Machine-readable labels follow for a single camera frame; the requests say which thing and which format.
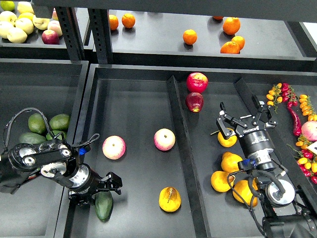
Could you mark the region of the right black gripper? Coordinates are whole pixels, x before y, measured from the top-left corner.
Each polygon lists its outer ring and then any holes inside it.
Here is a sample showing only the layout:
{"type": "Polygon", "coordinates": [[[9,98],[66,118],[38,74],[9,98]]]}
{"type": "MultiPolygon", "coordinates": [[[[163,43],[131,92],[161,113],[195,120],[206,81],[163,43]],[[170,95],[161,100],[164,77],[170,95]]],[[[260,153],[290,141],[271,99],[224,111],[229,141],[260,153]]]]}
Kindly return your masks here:
{"type": "Polygon", "coordinates": [[[273,171],[275,167],[270,155],[274,151],[274,144],[267,129],[278,125],[274,108],[259,101],[254,94],[252,101],[257,109],[256,114],[254,116],[247,115],[240,119],[230,116],[224,103],[220,102],[220,112],[216,119],[216,125],[224,139],[229,139],[235,134],[238,136],[244,156],[254,169],[273,171]]]}

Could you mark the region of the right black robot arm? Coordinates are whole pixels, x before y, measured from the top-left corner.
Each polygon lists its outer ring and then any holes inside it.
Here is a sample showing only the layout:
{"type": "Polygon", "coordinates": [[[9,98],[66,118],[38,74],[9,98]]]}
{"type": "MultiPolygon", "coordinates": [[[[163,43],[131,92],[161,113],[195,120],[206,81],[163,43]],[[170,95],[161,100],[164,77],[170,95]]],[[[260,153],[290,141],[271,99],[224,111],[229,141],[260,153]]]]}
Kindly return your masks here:
{"type": "Polygon", "coordinates": [[[230,185],[230,177],[246,173],[251,198],[258,198],[261,203],[264,213],[262,222],[255,217],[253,203],[247,203],[245,199],[242,202],[265,238],[315,238],[316,217],[308,207],[297,201],[300,190],[283,179],[287,169],[271,158],[274,144],[267,129],[277,125],[274,110],[255,95],[252,95],[252,101],[255,114],[240,118],[230,116],[224,103],[220,103],[216,120],[218,129],[225,139],[236,135],[245,156],[238,162],[238,170],[230,172],[225,181],[230,185]]]}

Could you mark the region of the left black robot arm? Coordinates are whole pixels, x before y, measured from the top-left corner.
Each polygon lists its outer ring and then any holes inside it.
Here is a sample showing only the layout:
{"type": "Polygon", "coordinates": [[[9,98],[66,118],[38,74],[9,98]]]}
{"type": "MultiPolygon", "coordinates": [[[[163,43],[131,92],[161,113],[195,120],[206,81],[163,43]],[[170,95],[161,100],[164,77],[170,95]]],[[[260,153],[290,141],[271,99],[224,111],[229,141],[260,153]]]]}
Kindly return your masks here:
{"type": "Polygon", "coordinates": [[[95,204],[95,195],[114,191],[121,194],[122,179],[113,172],[104,178],[80,156],[90,151],[90,144],[99,138],[95,133],[88,141],[70,145],[63,134],[53,134],[47,118],[36,108],[24,108],[15,114],[3,130],[4,149],[0,155],[0,191],[14,194],[21,186],[43,176],[68,188],[68,198],[76,205],[95,204]],[[19,143],[8,150],[13,122],[22,113],[35,111],[41,115],[52,136],[39,144],[19,143]]]}

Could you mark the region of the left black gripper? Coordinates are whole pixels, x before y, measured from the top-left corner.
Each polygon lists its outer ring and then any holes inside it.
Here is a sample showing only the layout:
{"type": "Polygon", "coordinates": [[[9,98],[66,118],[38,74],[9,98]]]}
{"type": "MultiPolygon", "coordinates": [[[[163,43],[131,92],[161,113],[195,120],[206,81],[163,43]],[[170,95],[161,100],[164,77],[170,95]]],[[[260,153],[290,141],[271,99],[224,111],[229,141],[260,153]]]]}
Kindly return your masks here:
{"type": "Polygon", "coordinates": [[[68,199],[76,205],[95,205],[93,197],[99,191],[114,191],[121,195],[122,179],[113,172],[104,178],[99,176],[87,164],[80,164],[70,175],[68,180],[68,199]]]}

